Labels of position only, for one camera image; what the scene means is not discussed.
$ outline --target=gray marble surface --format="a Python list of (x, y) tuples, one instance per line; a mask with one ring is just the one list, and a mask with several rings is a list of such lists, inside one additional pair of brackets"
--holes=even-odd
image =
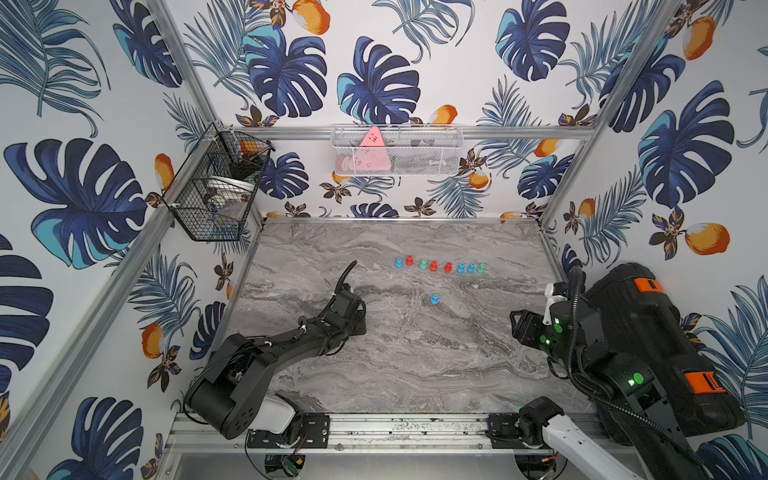
[[(511, 337), (509, 311), (543, 311), (554, 278), (536, 233), (533, 223), (512, 221), (269, 221), (227, 334), (295, 328), (358, 260), (347, 282), (367, 304), (368, 333), (336, 356), (278, 372), (271, 392), (330, 412), (507, 412), (539, 396), (590, 412), (582, 394), (550, 374), (543, 353)], [(396, 269), (407, 255), (414, 266)], [(440, 270), (420, 270), (422, 258)], [(447, 261), (488, 269), (446, 274)]]

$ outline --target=pink triangle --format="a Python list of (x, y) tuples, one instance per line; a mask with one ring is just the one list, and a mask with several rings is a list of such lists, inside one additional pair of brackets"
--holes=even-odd
[(371, 127), (371, 129), (368, 130), (366, 137), (363, 138), (362, 143), (360, 144), (360, 147), (383, 147), (383, 146), (384, 146), (384, 139), (382, 138), (382, 131), (379, 130), (379, 127)]

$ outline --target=black cable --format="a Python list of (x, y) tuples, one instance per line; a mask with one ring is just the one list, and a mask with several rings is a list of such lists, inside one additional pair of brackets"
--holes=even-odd
[(578, 377), (574, 375), (573, 357), (576, 350), (576, 339), (578, 336), (579, 328), (578, 301), (581, 298), (581, 288), (583, 285), (584, 271), (579, 266), (574, 266), (571, 269), (571, 278), (568, 283), (568, 299), (571, 302), (571, 325), (568, 328), (571, 329), (571, 336), (568, 339), (568, 347), (565, 350), (565, 370), (568, 372), (568, 378), (571, 379), (571, 383), (574, 387), (576, 387), (576, 390), (585, 394), (592, 402), (630, 416), (633, 420), (636, 420), (649, 429), (655, 431), (663, 440), (667, 440), (669, 443), (671, 443), (677, 449), (677, 451), (679, 451), (693, 463), (702, 466), (703, 461), (701, 458), (699, 458), (698, 455), (696, 455), (696, 452), (693, 451), (690, 445), (687, 445), (676, 439), (671, 432), (661, 428), (653, 420), (642, 415), (638, 415), (636, 412), (633, 412), (624, 406), (618, 405), (611, 400), (604, 399), (603, 397), (599, 396), (596, 392), (591, 391), (587, 386), (582, 385)]
[(271, 477), (268, 477), (268, 476), (266, 476), (266, 474), (263, 474), (263, 473), (261, 472), (261, 470), (259, 470), (259, 469), (256, 467), (256, 464), (255, 464), (255, 463), (253, 463), (253, 460), (251, 460), (251, 459), (250, 459), (250, 455), (248, 455), (248, 439), (250, 438), (250, 433), (251, 433), (252, 431), (253, 431), (253, 430), (250, 430), (250, 429), (246, 430), (246, 434), (245, 434), (245, 442), (243, 442), (243, 450), (245, 450), (245, 456), (248, 458), (248, 462), (250, 462), (251, 466), (253, 466), (253, 469), (254, 469), (254, 470), (256, 470), (256, 472), (257, 472), (259, 475), (261, 475), (261, 477), (262, 477), (262, 478), (265, 478), (266, 480), (273, 480)]

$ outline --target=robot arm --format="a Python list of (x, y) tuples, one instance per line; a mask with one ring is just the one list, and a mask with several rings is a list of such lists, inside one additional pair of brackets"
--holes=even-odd
[(366, 333), (366, 304), (344, 279), (318, 316), (301, 317), (298, 328), (266, 338), (235, 333), (224, 340), (184, 396), (198, 415), (227, 439), (245, 431), (260, 411), (274, 374), (303, 359), (333, 355), (347, 339)]

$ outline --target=wall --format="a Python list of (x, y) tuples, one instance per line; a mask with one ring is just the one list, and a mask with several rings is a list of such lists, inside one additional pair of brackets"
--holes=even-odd
[[(25, 414), (131, 242), (141, 238), (154, 212), (145, 198), (152, 200), (168, 187), (204, 126), (141, 2), (10, 0), (0, 5), (0, 33), (2, 439)], [(91, 397), (127, 402), (118, 403), (115, 414), (123, 406), (145, 412), (146, 435), (133, 429), (129, 443), (142, 444), (141, 455), (135, 450), (140, 460), (153, 455), (155, 433), (168, 430), (170, 404), (194, 370), (190, 348), (205, 343), (212, 334), (210, 323), (218, 322), (207, 307), (224, 305), (231, 294), (230, 280), (221, 290), (214, 288), (222, 247), (230, 249), (227, 262), (233, 262), (234, 281), (244, 244), (191, 244), (181, 228), (170, 230), (161, 248), (166, 263), (155, 270), (176, 269), (179, 276), (166, 281), (184, 286), (176, 294), (184, 297), (188, 314), (177, 318), (170, 299), (161, 298), (157, 289), (149, 296), (133, 295), (38, 453), (44, 460), (35, 462), (35, 471), (45, 475), (77, 455), (93, 460), (96, 445), (110, 441), (106, 429), (86, 434), (93, 440), (90, 452), (73, 441), (78, 406)], [(176, 255), (175, 266), (168, 264)], [(147, 302), (140, 305), (139, 300)], [(163, 305), (171, 313), (158, 320)], [(175, 346), (180, 347), (178, 367), (170, 363)], [(161, 370), (152, 374), (157, 381), (147, 388), (154, 367)], [(70, 475), (59, 471), (51, 478), (83, 478), (87, 463)], [(117, 478), (111, 472), (98, 474)], [(136, 478), (140, 475), (136, 469)]]
[(546, 225), (563, 267), (583, 264), (588, 286), (623, 262), (656, 274), (681, 326), (742, 401), (747, 442), (730, 441), (757, 465), (766, 457), (751, 449), (768, 449), (768, 227), (757, 220), (768, 199), (767, 15), (768, 4), (747, 0), (679, 16), (633, 89), (669, 93), (645, 120), (605, 133)]
[[(594, 121), (601, 92), (612, 88), (603, 92), (606, 83), (612, 85), (609, 74), (631, 49), (655, 2), (169, 0), (168, 5), (225, 124), (559, 122), (566, 128)], [(390, 216), (412, 216), (407, 207), (416, 206), (416, 198), (422, 205), (434, 200), (434, 217), (511, 216), (527, 209), (540, 214), (578, 146), (542, 140), (468, 141), (462, 156), (471, 161), (471, 151), (477, 166), (454, 177), (373, 181), (334, 179), (335, 155), (327, 142), (276, 142), (274, 157), (286, 166), (281, 170), (276, 164), (272, 176), (294, 188), (263, 184), (269, 196), (256, 202), (264, 214), (314, 217), (358, 216), (371, 204)], [(293, 180), (284, 173), (291, 160), (299, 177)], [(537, 190), (519, 186), (529, 166), (525, 179), (538, 184)]]

